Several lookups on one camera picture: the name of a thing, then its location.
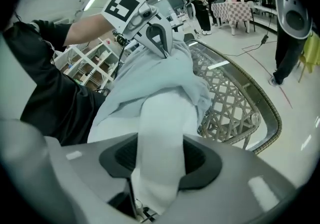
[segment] table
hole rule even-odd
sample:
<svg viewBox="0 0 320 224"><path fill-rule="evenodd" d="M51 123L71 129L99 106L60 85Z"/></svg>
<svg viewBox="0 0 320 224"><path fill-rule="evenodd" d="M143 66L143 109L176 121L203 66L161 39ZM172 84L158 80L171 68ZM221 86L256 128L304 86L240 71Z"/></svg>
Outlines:
<svg viewBox="0 0 320 224"><path fill-rule="evenodd" d="M250 19L252 19L252 14L248 3L246 2L224 2L224 3L213 3L211 4L211 9L216 18L222 18L229 21L231 26L231 33L235 33L235 24L237 22L246 21L247 33L250 32Z"/></svg>
<svg viewBox="0 0 320 224"><path fill-rule="evenodd" d="M251 135L263 120L265 137L247 149L260 153L281 133L282 121L276 108L256 81L231 59L195 39L187 45L192 43L193 72L208 82L212 95L212 106L198 132L222 143L244 140L243 149L247 149Z"/></svg>

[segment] checkered tablecloth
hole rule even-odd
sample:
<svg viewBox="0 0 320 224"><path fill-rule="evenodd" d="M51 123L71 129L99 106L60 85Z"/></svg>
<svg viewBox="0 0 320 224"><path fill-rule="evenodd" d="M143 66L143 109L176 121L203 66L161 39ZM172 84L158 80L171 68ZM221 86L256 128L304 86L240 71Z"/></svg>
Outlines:
<svg viewBox="0 0 320 224"><path fill-rule="evenodd" d="M230 25L252 18L250 7L246 2L213 3L211 8L216 18L228 20Z"/></svg>

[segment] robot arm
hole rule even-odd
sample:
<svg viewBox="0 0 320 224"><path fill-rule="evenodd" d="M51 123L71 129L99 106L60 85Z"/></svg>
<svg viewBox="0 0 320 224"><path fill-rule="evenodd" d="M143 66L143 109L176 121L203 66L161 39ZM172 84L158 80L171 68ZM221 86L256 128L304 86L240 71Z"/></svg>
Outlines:
<svg viewBox="0 0 320 224"><path fill-rule="evenodd" d="M101 14L128 40L139 43L167 58L173 45L170 22L147 0L108 0Z"/></svg>

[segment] yellow object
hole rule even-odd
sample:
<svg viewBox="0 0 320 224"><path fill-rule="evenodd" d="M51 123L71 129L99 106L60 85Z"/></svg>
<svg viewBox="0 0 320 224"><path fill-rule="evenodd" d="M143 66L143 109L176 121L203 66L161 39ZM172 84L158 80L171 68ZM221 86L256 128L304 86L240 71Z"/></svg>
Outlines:
<svg viewBox="0 0 320 224"><path fill-rule="evenodd" d="M314 65L320 65L320 38L316 33L312 32L306 40L303 55L300 56L299 60L304 64L303 71L299 79L300 82L306 67L308 72L312 73Z"/></svg>

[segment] white shelf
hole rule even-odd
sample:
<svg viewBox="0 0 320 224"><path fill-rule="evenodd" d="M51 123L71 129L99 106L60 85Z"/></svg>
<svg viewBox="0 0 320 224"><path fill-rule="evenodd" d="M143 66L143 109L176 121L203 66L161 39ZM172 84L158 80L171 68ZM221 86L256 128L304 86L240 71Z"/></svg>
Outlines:
<svg viewBox="0 0 320 224"><path fill-rule="evenodd" d="M107 55L105 57L103 57L103 59L101 59L99 61L99 63L97 64L97 67L100 67L103 62L111 55L111 52L107 53ZM86 83L90 80L91 76L96 72L97 68L93 68L93 70L89 73L89 75L86 77L86 79L81 83L82 86L85 86Z"/></svg>
<svg viewBox="0 0 320 224"><path fill-rule="evenodd" d="M115 66L112 68L112 70L108 73L108 75L111 77L111 75L113 74L114 70L116 69L117 67L117 63L115 64Z"/></svg>
<svg viewBox="0 0 320 224"><path fill-rule="evenodd" d="M254 8L259 9L259 10L264 11L264 12L269 12L269 13L278 15L278 13L277 13L277 11L275 9L271 9L269 7L254 5Z"/></svg>
<svg viewBox="0 0 320 224"><path fill-rule="evenodd" d="M78 68L81 64L81 62L83 61L84 59L83 58L80 58L76 63L74 63L72 65L72 67L65 73L65 75L68 75L69 77L73 77L75 76L75 74L77 73L78 71Z"/></svg>
<svg viewBox="0 0 320 224"><path fill-rule="evenodd" d="M269 27L269 22L270 22L270 20L269 21L266 21L266 20L263 20L263 19L261 19L261 18L254 18L254 22L256 22L256 23L259 23L259 24L261 24L261 25L264 25L264 26L266 26L266 27ZM270 29L272 29L272 30L274 30L274 31L277 31L277 26L276 26L276 24L274 24L274 23L270 23Z"/></svg>
<svg viewBox="0 0 320 224"><path fill-rule="evenodd" d="M95 46L93 49L91 49L87 54L85 54L86 56L89 56L90 54L92 54L94 51L96 51L99 47L104 46L103 43L100 43L99 45Z"/></svg>
<svg viewBox="0 0 320 224"><path fill-rule="evenodd" d="M104 89L109 80L110 80L110 79L106 79L106 80L101 84L101 87L100 87L99 89Z"/></svg>

